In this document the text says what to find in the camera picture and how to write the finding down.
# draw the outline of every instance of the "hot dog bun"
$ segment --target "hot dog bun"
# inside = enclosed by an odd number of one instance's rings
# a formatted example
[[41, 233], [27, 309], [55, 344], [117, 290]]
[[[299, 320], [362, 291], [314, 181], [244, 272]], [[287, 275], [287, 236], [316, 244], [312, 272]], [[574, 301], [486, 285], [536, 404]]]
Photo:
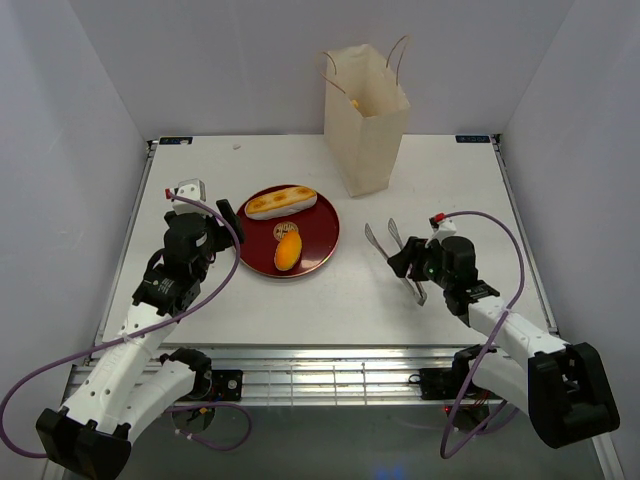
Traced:
[[309, 187], [288, 187], [250, 200], [244, 213], [253, 220], [268, 220], [311, 208], [317, 200], [318, 194]]

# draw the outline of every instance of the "white wall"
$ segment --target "white wall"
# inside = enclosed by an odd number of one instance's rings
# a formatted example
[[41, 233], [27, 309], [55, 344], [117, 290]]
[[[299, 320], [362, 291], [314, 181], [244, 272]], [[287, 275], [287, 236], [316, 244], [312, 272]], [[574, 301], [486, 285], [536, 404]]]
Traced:
[[[67, 0], [0, 3], [0, 393], [91, 344], [144, 161], [144, 141]], [[8, 431], [34, 428], [69, 368], [27, 384]], [[0, 477], [39, 478], [42, 460], [0, 444]]]
[[602, 355], [640, 478], [640, 3], [577, 0], [504, 135], [560, 332]]
[[161, 134], [322, 131], [319, 50], [413, 44], [412, 133], [501, 132], [573, 0], [71, 0], [131, 117]]

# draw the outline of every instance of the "white table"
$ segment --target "white table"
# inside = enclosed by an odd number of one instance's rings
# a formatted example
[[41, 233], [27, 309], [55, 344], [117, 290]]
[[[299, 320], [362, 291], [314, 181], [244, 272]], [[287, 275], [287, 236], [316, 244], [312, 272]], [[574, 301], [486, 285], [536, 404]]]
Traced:
[[[400, 234], [428, 236], [428, 218], [438, 212], [481, 210], [514, 232], [516, 220], [491, 144], [458, 144], [453, 136], [407, 135], [388, 190], [351, 199], [321, 135], [194, 137], [191, 145], [159, 145], [144, 189], [128, 250], [105, 326], [118, 331], [149, 256], [162, 247], [164, 189], [180, 180], [202, 179], [208, 203], [228, 198], [237, 208], [258, 190], [277, 184], [316, 189], [341, 220], [338, 249], [321, 269], [297, 280], [260, 276], [241, 266], [217, 299], [180, 323], [166, 345], [252, 347], [448, 346], [482, 342], [445, 307], [441, 290], [425, 283], [429, 299], [419, 307], [379, 253], [365, 239], [369, 222], [387, 251], [397, 246], [387, 232], [393, 217]], [[484, 219], [456, 219], [470, 238], [480, 277], [505, 298], [516, 289], [518, 269], [507, 236]], [[218, 255], [202, 286], [210, 292], [226, 275], [232, 252]], [[527, 269], [516, 306], [547, 328], [538, 292]]]

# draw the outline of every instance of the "bag handle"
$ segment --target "bag handle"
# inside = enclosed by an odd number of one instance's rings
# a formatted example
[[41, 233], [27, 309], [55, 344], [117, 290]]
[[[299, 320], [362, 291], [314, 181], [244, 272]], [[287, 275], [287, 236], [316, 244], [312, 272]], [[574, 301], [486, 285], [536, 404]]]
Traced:
[[326, 57], [329, 60], [331, 60], [331, 63], [333, 64], [333, 74], [334, 75], [338, 74], [338, 67], [336, 67], [336, 62], [333, 60], [331, 55], [329, 55], [328, 52], [318, 52], [318, 53], [316, 53], [315, 64], [316, 64], [316, 70], [318, 70], [318, 73], [320, 73], [320, 75], [322, 75], [322, 78], [324, 78], [327, 82], [329, 82], [331, 85], [333, 85], [334, 87], [336, 87], [338, 90], [340, 90], [342, 93], [344, 93], [346, 95], [347, 92], [344, 91], [344, 88], [342, 88], [340, 85], [338, 85], [333, 80], [329, 80], [329, 78], [324, 73], [322, 73], [322, 70], [318, 66], [318, 56], [319, 55], [326, 55]]
[[389, 56], [387, 57], [387, 68], [389, 68], [391, 55], [393, 55], [394, 50], [398, 48], [398, 45], [400, 45], [400, 43], [402, 43], [403, 40], [406, 40], [406, 42], [404, 43], [404, 47], [402, 47], [402, 51], [400, 52], [400, 58], [398, 59], [398, 66], [396, 67], [396, 86], [398, 86], [400, 83], [400, 64], [402, 63], [402, 57], [404, 57], [404, 51], [409, 46], [409, 43], [411, 43], [411, 35], [403, 35], [402, 37], [400, 37], [400, 40], [396, 42], [396, 44], [393, 46], [393, 48], [389, 52]]

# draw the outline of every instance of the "small sticker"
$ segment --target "small sticker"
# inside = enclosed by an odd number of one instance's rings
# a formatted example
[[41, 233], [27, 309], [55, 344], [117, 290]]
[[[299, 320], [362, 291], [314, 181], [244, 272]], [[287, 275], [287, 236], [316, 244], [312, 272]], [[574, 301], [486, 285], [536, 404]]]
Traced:
[[458, 143], [491, 143], [489, 135], [456, 135]]
[[160, 145], [191, 145], [193, 137], [162, 137]]
[[174, 283], [175, 282], [173, 280], [169, 280], [168, 278], [165, 278], [164, 280], [162, 280], [162, 283], [158, 287], [158, 290], [160, 291], [160, 293], [167, 295]]
[[298, 226], [295, 223], [280, 222], [275, 227], [273, 227], [273, 236], [276, 238], [276, 240], [280, 241], [282, 240], [282, 237], [284, 237], [288, 232], [291, 231], [298, 231]]

